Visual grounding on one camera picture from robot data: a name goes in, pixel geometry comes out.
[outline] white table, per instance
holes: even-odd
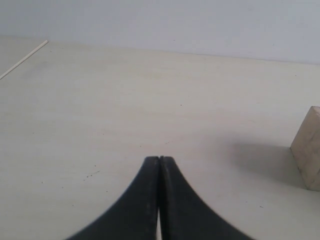
[[[43,39],[0,35],[0,75],[43,41]]]
[[[50,42],[0,82],[1,238],[70,236],[167,155],[250,236],[318,239],[320,193],[289,146],[319,79],[316,65]]]

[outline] white wall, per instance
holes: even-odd
[[[1,0],[0,34],[320,63],[318,0]]]

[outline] thin white stick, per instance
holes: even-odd
[[[33,49],[30,53],[28,53],[24,58],[22,58],[20,61],[18,61],[15,65],[10,67],[4,74],[0,76],[0,80],[3,79],[6,75],[8,75],[12,70],[14,70],[16,67],[18,67],[20,64],[22,64],[25,60],[30,58],[36,51],[38,51],[40,48],[42,48],[44,45],[48,43],[48,40],[45,40],[43,43],[41,43],[39,46],[37,46],[35,49]]]

